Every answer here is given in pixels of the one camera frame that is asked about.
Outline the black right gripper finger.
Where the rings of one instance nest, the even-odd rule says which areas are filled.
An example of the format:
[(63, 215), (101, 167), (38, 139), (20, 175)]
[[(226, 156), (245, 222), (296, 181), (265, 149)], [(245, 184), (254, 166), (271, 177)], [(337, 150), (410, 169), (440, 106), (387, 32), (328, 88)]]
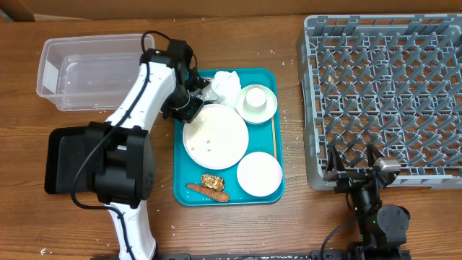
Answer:
[(372, 168), (374, 166), (378, 158), (383, 157), (383, 154), (372, 143), (367, 144), (366, 154), (367, 154), (367, 164), (369, 168)]
[(341, 161), (341, 157), (336, 149), (336, 147), (332, 144), (328, 147), (328, 163), (326, 172), (332, 171), (341, 171), (344, 172), (346, 169), (344, 167), (343, 162)]

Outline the white napkin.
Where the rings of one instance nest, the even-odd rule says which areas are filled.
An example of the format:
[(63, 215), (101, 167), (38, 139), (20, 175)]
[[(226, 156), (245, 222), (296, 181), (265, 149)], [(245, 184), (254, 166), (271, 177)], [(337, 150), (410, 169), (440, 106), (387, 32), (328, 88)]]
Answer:
[(203, 90), (203, 96), (205, 101), (212, 101), (235, 109), (240, 90), (240, 78), (236, 71), (218, 71), (212, 78), (210, 85)]

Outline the large white plate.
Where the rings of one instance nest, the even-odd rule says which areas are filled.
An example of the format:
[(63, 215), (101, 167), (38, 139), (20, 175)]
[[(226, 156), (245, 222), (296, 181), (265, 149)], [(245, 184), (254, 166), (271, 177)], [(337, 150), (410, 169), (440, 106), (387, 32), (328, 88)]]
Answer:
[(224, 170), (237, 164), (247, 152), (249, 141), (246, 122), (225, 105), (205, 105), (197, 117), (183, 127), (187, 154), (210, 170)]

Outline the white cup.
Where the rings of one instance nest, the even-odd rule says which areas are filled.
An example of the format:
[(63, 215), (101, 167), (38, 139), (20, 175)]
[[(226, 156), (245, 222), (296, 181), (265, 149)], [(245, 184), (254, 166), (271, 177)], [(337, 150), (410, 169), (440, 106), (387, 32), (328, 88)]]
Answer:
[(254, 87), (245, 95), (245, 101), (252, 108), (260, 108), (266, 104), (266, 93), (262, 89)]

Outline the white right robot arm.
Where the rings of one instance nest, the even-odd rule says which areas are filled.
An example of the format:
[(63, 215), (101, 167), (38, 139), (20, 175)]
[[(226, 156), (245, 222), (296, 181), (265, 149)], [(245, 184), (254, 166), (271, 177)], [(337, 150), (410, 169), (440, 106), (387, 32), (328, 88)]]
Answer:
[[(367, 145), (366, 168), (349, 173), (335, 146), (328, 148), (328, 164), (323, 180), (336, 183), (334, 192), (346, 195), (347, 206), (354, 219), (337, 227), (324, 240), (319, 251), (311, 256), (318, 259), (406, 260), (409, 251), (406, 231), (411, 215), (405, 207), (383, 204), (380, 190), (392, 184), (401, 172), (398, 160), (384, 156), (373, 144)], [(344, 251), (327, 250), (329, 240), (344, 228), (358, 224), (361, 241), (352, 242)]]

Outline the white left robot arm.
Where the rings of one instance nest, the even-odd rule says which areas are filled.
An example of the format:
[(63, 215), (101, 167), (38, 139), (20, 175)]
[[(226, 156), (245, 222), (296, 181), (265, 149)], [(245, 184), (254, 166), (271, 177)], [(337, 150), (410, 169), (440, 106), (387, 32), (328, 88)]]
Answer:
[(204, 107), (199, 94), (207, 85), (184, 40), (171, 39), (164, 51), (143, 48), (139, 76), (125, 100), (105, 123), (89, 124), (82, 170), (99, 208), (112, 217), (119, 259), (156, 254), (147, 214), (155, 179), (150, 131), (156, 117), (192, 122)]

